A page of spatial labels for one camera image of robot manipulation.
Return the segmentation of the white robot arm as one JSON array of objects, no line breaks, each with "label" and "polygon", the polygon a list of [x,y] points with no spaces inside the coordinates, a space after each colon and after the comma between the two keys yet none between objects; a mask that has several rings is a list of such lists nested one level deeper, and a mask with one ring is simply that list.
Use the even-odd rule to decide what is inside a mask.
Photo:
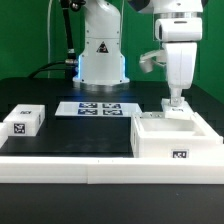
[{"label": "white robot arm", "polygon": [[[106,0],[59,0],[66,27],[68,56],[76,62],[72,76],[76,86],[107,90],[129,83],[121,53],[121,14]],[[154,65],[166,69],[170,89],[168,105],[183,104],[182,91],[193,80],[197,42],[202,39],[201,13],[207,0],[127,0],[137,12],[154,16],[154,37],[160,48],[140,56],[148,73]],[[85,48],[73,48],[69,12],[85,10]]]}]

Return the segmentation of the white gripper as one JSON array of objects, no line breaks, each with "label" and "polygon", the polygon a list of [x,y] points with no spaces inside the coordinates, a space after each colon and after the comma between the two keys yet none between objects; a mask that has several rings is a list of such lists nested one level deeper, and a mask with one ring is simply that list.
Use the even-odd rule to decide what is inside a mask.
[{"label": "white gripper", "polygon": [[202,39],[201,18],[158,19],[155,37],[162,43],[166,59],[166,76],[170,89],[170,104],[182,104],[182,90],[193,80],[197,41]]}]

